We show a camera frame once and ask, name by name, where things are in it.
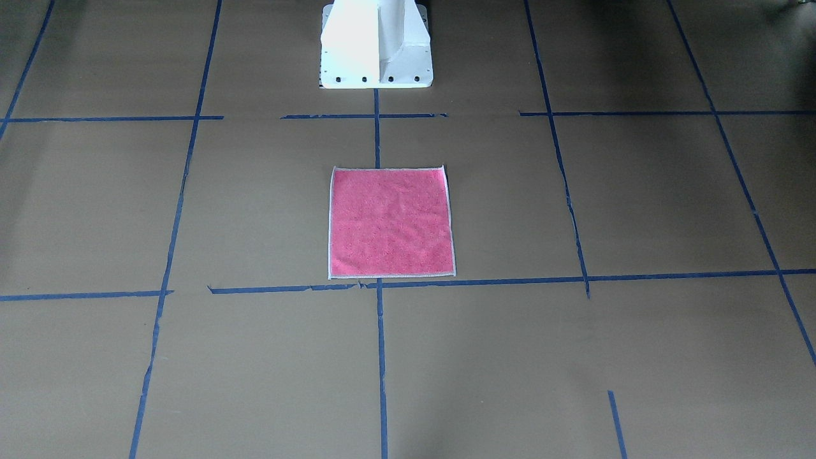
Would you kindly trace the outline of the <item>pink towel with white edging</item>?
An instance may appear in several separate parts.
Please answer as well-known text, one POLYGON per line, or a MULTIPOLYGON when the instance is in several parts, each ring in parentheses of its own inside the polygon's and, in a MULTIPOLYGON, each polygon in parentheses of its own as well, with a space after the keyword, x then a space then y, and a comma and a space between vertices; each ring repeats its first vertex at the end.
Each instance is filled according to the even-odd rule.
POLYGON ((336 166, 327 256, 329 279, 454 276, 446 169, 336 166))

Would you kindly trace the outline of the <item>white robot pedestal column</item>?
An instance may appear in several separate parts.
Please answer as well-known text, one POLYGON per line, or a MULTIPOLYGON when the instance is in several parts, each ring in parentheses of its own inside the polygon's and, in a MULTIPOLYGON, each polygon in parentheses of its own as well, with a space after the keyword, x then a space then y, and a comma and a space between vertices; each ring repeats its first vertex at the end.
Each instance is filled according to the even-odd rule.
POLYGON ((323 8, 324 89, 426 88, 434 81, 428 9, 416 1, 335 1, 323 8))

